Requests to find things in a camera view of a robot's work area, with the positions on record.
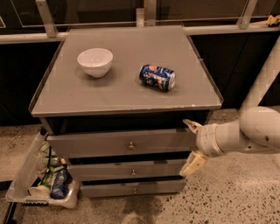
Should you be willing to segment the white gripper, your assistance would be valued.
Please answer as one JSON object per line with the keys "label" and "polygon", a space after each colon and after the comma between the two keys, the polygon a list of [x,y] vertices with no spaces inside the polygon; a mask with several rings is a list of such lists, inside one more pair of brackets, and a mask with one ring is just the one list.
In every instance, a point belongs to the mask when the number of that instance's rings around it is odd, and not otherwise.
{"label": "white gripper", "polygon": [[208,161],[208,157],[216,158],[225,152],[219,147],[216,140],[216,123],[202,126],[198,122],[184,119],[183,123],[196,135],[196,145],[199,151],[192,151],[181,168],[179,175],[187,177],[202,168]]}

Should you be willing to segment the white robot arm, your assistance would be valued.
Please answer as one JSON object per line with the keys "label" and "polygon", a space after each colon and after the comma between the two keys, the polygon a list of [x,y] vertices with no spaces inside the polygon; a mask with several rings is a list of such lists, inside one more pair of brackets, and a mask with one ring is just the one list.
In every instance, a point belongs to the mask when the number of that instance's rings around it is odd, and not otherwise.
{"label": "white robot arm", "polygon": [[183,121],[196,135],[197,149],[190,153],[179,172],[180,176],[190,176],[203,167],[209,158],[223,156],[229,152],[280,152],[280,113],[259,105],[280,72],[279,61],[280,38],[274,44],[242,103],[237,120],[205,126],[188,119]]}

